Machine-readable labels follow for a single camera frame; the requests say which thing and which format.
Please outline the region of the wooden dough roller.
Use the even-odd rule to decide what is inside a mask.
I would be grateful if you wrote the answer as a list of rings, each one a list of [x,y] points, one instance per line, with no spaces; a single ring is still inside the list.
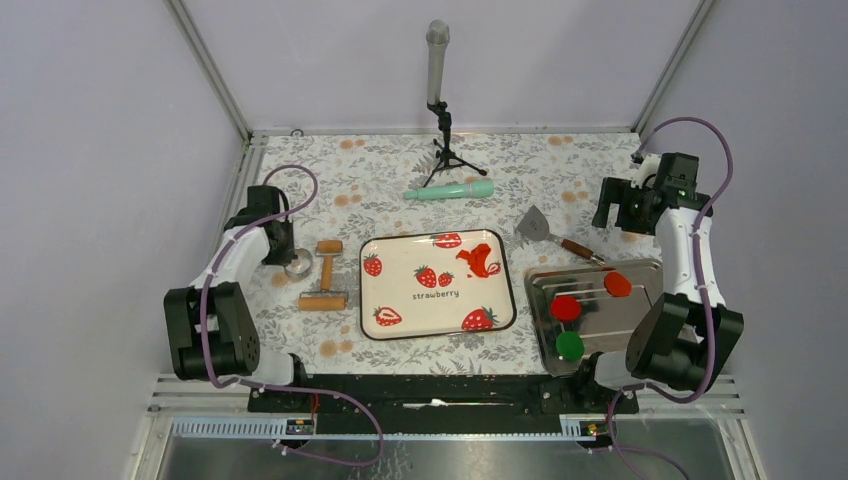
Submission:
[[[334,263],[342,253],[341,240],[322,240],[316,244],[315,256],[321,260],[319,287],[299,296],[297,306],[300,311],[341,311],[347,307],[347,292],[333,287]]]

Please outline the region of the orange dough scrap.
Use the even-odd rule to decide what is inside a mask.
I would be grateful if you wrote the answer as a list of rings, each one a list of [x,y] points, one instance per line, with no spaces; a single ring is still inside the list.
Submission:
[[[472,250],[460,250],[456,254],[456,258],[467,262],[473,276],[488,278],[502,271],[499,262],[488,262],[491,251],[492,249],[488,244],[481,243]]]

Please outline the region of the wooden handled metal scraper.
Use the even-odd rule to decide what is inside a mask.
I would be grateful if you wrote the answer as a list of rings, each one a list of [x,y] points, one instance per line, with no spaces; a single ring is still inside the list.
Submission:
[[[550,241],[562,249],[597,266],[605,266],[606,260],[594,250],[565,237],[550,232],[547,218],[535,205],[531,205],[516,226],[518,233],[532,241]]]

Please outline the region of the small round metal cup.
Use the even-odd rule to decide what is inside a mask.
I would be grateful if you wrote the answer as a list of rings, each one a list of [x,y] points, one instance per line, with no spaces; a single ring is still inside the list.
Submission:
[[[284,272],[290,280],[298,281],[307,278],[313,268],[312,254],[304,248],[297,248],[291,262],[284,267]]]

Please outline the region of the strawberry print white tray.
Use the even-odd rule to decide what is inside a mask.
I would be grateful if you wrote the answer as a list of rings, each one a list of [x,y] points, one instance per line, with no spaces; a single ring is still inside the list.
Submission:
[[[502,271],[471,274],[456,258],[481,243]],[[360,260],[360,327],[371,340],[389,341],[505,330],[517,306],[501,236],[489,229],[373,238]]]

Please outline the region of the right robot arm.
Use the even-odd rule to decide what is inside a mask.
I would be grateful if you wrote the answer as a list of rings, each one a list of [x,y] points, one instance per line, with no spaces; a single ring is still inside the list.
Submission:
[[[623,230],[657,237],[663,291],[634,330],[625,353],[629,374],[653,389],[666,385],[693,395],[713,384],[744,330],[715,279],[709,245],[714,200],[693,185],[603,180],[593,225],[603,227],[611,205]]]

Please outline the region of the orange dough piece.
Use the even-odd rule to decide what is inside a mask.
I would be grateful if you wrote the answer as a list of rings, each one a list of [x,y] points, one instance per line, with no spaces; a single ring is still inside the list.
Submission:
[[[631,282],[621,273],[609,270],[603,279],[603,285],[613,297],[628,297],[632,293]]]

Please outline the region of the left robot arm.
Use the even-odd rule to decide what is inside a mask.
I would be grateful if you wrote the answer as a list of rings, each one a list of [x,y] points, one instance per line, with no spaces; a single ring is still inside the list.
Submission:
[[[297,259],[292,223],[283,218],[258,226],[226,249],[238,232],[289,208],[277,187],[251,186],[247,205],[226,224],[222,260],[215,258],[188,287],[169,290],[163,300],[174,373],[181,380],[209,378],[201,338],[207,325],[211,365],[218,378],[276,373],[275,358],[261,358],[260,342],[244,290],[261,265],[286,267]]]

